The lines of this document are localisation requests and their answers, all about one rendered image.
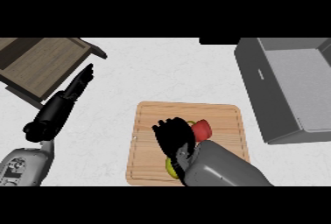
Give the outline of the brown wooden open box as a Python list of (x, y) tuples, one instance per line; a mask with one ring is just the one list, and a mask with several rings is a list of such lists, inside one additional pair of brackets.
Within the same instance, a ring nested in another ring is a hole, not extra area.
[(0, 81), (37, 109), (90, 54), (108, 57), (81, 38), (0, 38)]

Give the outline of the grey open box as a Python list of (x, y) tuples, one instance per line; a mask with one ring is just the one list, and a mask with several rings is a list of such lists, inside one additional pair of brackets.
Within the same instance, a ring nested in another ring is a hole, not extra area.
[(263, 141), (331, 141), (331, 38), (242, 38), (233, 56)]

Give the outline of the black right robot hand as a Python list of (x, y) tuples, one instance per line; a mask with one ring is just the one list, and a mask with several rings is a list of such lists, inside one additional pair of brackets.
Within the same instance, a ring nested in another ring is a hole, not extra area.
[(161, 151), (170, 158), (170, 164), (179, 176), (179, 180), (185, 186), (189, 186), (191, 184), (185, 178), (195, 151), (192, 127), (182, 118), (174, 117), (165, 121), (160, 120), (158, 124), (151, 128)]

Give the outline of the yellow-green pear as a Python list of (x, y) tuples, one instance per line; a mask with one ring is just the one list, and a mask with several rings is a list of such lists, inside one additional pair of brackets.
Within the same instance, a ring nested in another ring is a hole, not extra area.
[(171, 159), (167, 157), (165, 158), (165, 170), (167, 170), (167, 173), (170, 174), (170, 176), (174, 178), (174, 179), (179, 179), (179, 175), (177, 175), (177, 172), (176, 172), (176, 166), (177, 164), (171, 161)]

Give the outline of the red fruit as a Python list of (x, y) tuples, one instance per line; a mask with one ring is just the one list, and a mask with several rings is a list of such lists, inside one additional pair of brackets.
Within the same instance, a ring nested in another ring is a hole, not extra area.
[(195, 141), (201, 142), (207, 140), (213, 136), (213, 129), (205, 120), (199, 120), (192, 126), (191, 126), (194, 135), (195, 135)]

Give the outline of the light wooden cutting board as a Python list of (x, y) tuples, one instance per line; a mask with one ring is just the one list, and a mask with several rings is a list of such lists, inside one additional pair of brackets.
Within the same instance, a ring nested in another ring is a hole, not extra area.
[(182, 186), (182, 182), (165, 171), (165, 155), (151, 128), (158, 120), (174, 117), (195, 122), (204, 119), (211, 125), (211, 140), (250, 161), (241, 110), (236, 106), (142, 101), (134, 117), (127, 163), (127, 182), (133, 186)]

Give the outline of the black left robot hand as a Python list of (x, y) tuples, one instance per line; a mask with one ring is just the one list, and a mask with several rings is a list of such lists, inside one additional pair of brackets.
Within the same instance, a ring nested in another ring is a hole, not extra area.
[(35, 119), (24, 127), (25, 140), (38, 143), (50, 141), (68, 120), (78, 97), (93, 80), (93, 64), (89, 64), (77, 74), (65, 90), (55, 93), (46, 105), (40, 109)]

